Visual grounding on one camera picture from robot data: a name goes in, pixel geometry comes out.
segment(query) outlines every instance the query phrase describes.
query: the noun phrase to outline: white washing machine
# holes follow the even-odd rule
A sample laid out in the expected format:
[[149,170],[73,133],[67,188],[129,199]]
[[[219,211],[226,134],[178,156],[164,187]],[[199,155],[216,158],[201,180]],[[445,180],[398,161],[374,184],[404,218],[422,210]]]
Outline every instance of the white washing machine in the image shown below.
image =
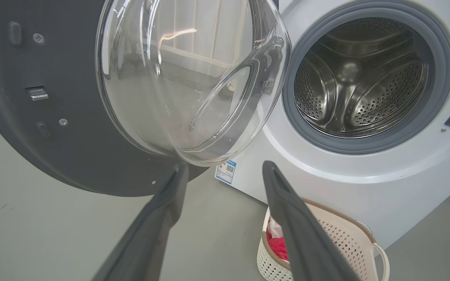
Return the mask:
[[280,3],[293,44],[282,97],[216,177],[266,202],[272,160],[388,247],[450,195],[450,2]]
[[450,194],[450,2],[279,4],[0,0],[0,135],[113,196],[183,159],[266,202],[272,160],[387,247]]

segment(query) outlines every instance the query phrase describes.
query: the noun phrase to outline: white plastic basket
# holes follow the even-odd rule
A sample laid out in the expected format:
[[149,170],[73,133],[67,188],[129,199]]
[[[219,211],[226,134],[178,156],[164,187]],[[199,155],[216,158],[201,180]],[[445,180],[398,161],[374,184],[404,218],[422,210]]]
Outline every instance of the white plastic basket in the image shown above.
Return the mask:
[[[366,227],[335,210],[307,199],[303,199],[303,201],[362,281],[379,280],[374,250],[379,252],[383,260],[382,281],[388,281],[390,276],[388,257]],[[266,210],[263,233],[258,248],[258,270],[267,281],[292,281],[291,267],[274,254],[266,241],[269,219],[270,208]]]

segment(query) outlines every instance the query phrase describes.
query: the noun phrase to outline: open washing machine door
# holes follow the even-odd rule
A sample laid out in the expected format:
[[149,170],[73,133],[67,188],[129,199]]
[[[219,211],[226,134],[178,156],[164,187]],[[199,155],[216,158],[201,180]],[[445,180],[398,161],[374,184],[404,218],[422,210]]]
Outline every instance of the open washing machine door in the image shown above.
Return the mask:
[[68,185],[153,194],[251,142],[290,54],[269,0],[0,0],[0,133]]

